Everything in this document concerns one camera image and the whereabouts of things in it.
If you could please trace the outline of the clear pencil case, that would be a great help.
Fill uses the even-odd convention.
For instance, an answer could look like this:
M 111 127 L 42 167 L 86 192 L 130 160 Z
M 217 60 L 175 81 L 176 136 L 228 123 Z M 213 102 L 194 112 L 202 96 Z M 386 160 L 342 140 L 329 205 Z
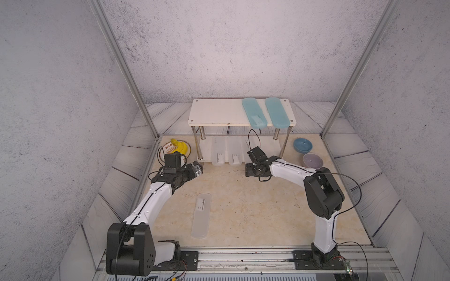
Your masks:
M 214 166 L 225 164 L 226 141 L 223 137 L 214 137 L 212 140 L 211 161 Z
M 239 166 L 243 162 L 241 138 L 229 137 L 227 139 L 228 161 L 230 166 Z
M 243 153 L 243 159 L 245 163 L 252 163 L 251 159 L 248 156 L 248 151 L 251 150 L 248 138 L 247 137 L 241 137 L 241 150 Z
M 212 205 L 212 195 L 209 193 L 200 193 L 196 199 L 195 210 L 193 213 L 193 223 L 191 236 L 195 239 L 204 239 L 207 237 L 210 221 L 210 210 Z

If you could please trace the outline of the teal pencil case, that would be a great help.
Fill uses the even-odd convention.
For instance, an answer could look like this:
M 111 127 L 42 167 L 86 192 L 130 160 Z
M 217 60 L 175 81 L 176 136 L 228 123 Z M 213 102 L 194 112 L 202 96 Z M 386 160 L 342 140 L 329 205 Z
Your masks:
M 252 129 L 267 127 L 267 119 L 255 98 L 242 99 L 242 106 Z
M 290 119 L 279 98 L 266 98 L 265 105 L 275 129 L 290 127 Z

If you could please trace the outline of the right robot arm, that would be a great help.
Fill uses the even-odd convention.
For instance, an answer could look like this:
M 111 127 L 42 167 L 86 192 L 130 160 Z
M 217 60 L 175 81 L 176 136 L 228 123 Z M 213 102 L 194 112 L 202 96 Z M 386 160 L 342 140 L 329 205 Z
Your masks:
M 325 262 L 337 254 L 335 219 L 345 196 L 329 169 L 307 169 L 273 156 L 262 162 L 247 163 L 245 174 L 247 177 L 257 177 L 260 181 L 278 177 L 303 187 L 308 206 L 316 216 L 313 256 Z

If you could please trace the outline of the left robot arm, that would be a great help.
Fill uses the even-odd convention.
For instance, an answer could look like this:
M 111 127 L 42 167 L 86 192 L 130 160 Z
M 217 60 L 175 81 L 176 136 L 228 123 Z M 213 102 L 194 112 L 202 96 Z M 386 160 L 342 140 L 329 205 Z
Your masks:
M 181 167 L 161 167 L 137 208 L 107 232 L 106 271 L 109 275 L 147 276 L 154 267 L 180 262 L 177 241 L 155 242 L 151 228 L 174 192 L 199 177 L 203 166 L 194 161 Z

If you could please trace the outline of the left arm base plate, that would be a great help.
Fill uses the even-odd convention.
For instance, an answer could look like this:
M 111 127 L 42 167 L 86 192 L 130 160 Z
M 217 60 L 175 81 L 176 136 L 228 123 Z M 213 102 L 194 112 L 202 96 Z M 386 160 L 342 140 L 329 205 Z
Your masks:
M 175 257 L 168 262 L 160 263 L 159 265 L 155 265 L 152 271 L 197 271 L 198 269 L 198 261 L 199 261 L 199 252 L 198 251 L 181 251 L 180 253 L 176 253 Z

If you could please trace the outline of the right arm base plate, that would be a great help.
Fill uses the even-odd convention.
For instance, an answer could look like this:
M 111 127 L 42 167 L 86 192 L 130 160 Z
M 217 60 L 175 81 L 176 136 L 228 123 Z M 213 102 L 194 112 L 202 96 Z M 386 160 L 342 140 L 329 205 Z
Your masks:
M 293 251 L 296 270 L 346 270 L 339 251 L 323 254 L 321 251 Z

